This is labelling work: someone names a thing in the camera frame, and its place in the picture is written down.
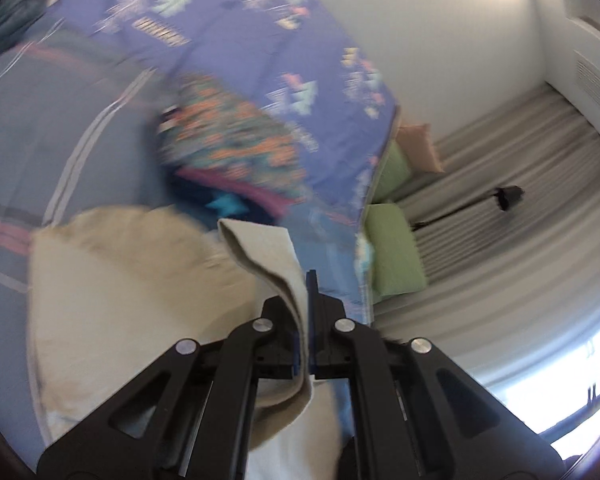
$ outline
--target window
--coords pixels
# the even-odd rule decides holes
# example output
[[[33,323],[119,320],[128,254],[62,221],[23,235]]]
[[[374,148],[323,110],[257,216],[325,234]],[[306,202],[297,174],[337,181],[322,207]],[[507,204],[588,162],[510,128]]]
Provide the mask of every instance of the window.
[[[599,394],[600,332],[586,345],[507,389],[505,404],[532,430],[540,433],[585,406],[594,384]],[[600,410],[557,440],[554,447],[562,458],[583,454],[599,435]]]

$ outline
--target pink stripe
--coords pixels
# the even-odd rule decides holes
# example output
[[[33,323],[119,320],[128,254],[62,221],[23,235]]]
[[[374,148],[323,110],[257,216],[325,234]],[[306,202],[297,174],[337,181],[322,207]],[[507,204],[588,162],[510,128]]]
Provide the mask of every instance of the pink stripe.
[[[0,234],[0,247],[5,248],[12,253],[22,254],[23,256],[29,254],[28,246],[4,234]]]
[[[333,220],[334,222],[338,222],[339,224],[344,224],[347,226],[356,225],[355,221],[340,213],[327,213],[327,216],[331,218],[331,220]]]
[[[71,70],[75,74],[88,80],[92,79],[94,70],[96,70],[93,67],[93,65],[91,65],[87,61],[72,56],[71,54],[68,54],[67,52],[64,52],[62,50],[58,50],[57,48],[42,46],[39,43],[31,45],[27,49],[25,55],[51,62],[56,66],[61,66],[62,68]],[[106,79],[106,77],[101,78],[97,82],[97,86],[99,89],[105,91],[110,95],[117,96],[118,94],[120,94],[120,89],[117,86],[113,85],[109,79]],[[148,106],[148,104],[145,102],[142,102],[140,104],[136,101],[138,100],[131,100],[131,102],[129,102],[127,105],[131,108],[143,108]]]
[[[237,193],[253,200],[256,204],[262,206],[273,218],[280,218],[286,208],[293,204],[293,200],[284,198],[272,191],[252,186],[246,182],[230,180],[218,171],[214,170],[193,170],[191,168],[182,168],[176,173],[182,178],[198,182],[203,186],[215,187],[222,191]]]
[[[0,222],[0,233],[5,233],[10,237],[16,238],[16,240],[20,240],[26,244],[29,243],[29,231],[23,229],[22,227]]]

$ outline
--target bed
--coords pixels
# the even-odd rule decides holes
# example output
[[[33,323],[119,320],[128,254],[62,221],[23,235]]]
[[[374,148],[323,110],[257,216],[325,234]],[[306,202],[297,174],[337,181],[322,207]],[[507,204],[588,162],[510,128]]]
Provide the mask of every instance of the bed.
[[[31,467],[44,445],[28,380],[29,232],[97,205],[171,203],[150,130],[189,72],[213,74],[293,131],[311,193],[280,224],[321,290],[370,319],[356,236],[396,106],[324,7],[59,0],[0,56],[0,430]]]

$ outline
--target silver bolt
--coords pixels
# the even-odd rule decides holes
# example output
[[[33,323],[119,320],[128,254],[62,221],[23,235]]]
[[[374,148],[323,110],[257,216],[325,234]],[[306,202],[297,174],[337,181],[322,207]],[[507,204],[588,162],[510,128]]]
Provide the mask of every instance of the silver bolt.
[[[334,323],[334,327],[338,332],[352,332],[356,324],[352,320],[343,317]]]
[[[253,322],[253,329],[256,332],[268,332],[273,328],[273,322],[266,317],[259,317]]]
[[[428,354],[431,352],[431,342],[428,339],[419,337],[411,341],[411,349],[418,354]]]
[[[193,339],[181,339],[176,343],[176,352],[182,355],[193,354],[198,348],[198,343],[193,341]]]

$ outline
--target folded fabric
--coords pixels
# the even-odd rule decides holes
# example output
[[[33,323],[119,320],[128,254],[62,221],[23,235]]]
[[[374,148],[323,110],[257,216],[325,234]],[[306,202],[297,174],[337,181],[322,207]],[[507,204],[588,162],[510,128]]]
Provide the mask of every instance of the folded fabric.
[[[234,190],[227,182],[250,186],[242,193],[255,202],[258,195],[251,188],[263,189],[280,197],[283,211],[304,199],[304,171],[291,132],[210,76],[183,79],[180,106],[165,111],[158,139],[161,159],[170,170],[213,171],[222,179],[221,189]],[[206,174],[206,181],[214,174]]]
[[[272,215],[247,197],[203,186],[177,174],[171,175],[167,182],[171,192],[180,200],[181,204],[185,203],[193,208],[204,208],[214,218],[214,224],[221,218],[233,218],[264,225],[275,224]]]
[[[401,126],[395,141],[414,170],[444,173],[429,131],[430,124]]]
[[[223,176],[219,171],[181,168],[175,174],[207,187],[239,194],[259,204],[273,218],[281,217],[285,213],[286,208],[292,204],[291,200],[284,198],[282,195],[270,192],[263,187],[252,186],[247,182],[231,180]]]
[[[365,231],[374,248],[373,288],[378,294],[393,296],[427,286],[415,238],[397,205],[370,205]]]
[[[213,74],[287,124],[302,181],[359,221],[395,100],[318,0],[58,0],[50,12],[162,73]]]
[[[342,446],[333,381],[315,383],[314,396],[302,415],[249,453],[245,478],[334,480]]]
[[[258,388],[252,447],[302,413],[312,395],[307,298],[288,234],[235,220],[219,229],[248,272],[170,208],[97,208],[34,234],[29,358],[48,444],[178,339],[225,338],[275,295],[298,326],[301,359],[295,378]]]

